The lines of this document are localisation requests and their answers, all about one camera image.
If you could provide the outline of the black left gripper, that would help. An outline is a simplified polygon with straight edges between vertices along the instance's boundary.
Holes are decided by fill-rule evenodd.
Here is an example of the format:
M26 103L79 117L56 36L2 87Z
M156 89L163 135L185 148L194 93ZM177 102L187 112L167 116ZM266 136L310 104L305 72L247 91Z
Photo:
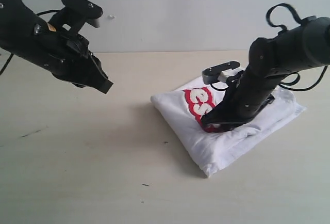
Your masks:
M92 87L107 94L113 86L82 37L54 31L19 32L15 35L15 54L78 87Z

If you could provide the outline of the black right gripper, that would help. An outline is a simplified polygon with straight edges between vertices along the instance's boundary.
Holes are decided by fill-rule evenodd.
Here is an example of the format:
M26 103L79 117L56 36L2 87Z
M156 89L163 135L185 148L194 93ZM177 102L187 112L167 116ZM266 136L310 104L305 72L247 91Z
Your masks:
M213 125L216 132L228 132L251 122L277 85L278 76L259 77L245 71L228 101L202 116L202 127Z

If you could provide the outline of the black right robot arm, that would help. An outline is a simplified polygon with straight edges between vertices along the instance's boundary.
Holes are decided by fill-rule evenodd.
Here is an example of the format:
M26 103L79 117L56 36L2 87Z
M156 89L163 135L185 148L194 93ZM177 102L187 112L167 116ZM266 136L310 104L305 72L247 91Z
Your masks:
M202 116L203 129L215 125L217 132L226 132L249 123L274 101L273 90L287 76L329 66L329 18L308 17L272 39L257 38L250 46L246 69L225 75L239 66L230 61L202 72L205 85L227 85L223 100Z

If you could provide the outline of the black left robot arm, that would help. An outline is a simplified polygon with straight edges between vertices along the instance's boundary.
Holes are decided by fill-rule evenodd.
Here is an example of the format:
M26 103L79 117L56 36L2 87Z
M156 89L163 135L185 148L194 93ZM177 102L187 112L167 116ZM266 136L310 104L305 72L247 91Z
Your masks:
M98 28L103 10L88 0L61 1L64 7L46 21L22 0L1 0L1 48L61 81L107 93L113 83L79 34L85 24Z

